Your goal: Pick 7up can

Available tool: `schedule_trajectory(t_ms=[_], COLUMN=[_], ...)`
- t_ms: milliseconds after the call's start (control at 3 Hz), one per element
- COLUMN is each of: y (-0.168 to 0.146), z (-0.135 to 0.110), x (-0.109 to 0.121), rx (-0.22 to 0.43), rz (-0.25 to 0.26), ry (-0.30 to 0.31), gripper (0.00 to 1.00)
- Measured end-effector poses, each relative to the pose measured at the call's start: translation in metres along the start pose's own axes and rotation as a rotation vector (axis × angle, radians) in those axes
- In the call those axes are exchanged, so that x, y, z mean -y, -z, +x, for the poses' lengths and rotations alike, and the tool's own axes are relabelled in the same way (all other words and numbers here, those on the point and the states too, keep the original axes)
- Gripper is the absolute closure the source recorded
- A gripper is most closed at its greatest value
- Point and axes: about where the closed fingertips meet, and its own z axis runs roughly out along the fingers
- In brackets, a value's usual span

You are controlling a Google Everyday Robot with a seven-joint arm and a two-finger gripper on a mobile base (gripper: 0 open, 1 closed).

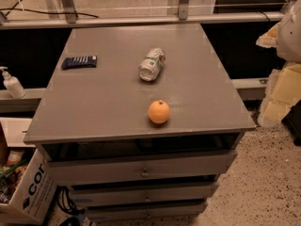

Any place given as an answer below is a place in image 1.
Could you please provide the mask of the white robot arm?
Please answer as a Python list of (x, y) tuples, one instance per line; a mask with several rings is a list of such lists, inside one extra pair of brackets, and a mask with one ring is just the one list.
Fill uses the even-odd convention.
[(280, 22), (277, 55), (286, 61), (301, 63), (301, 0), (297, 0)]

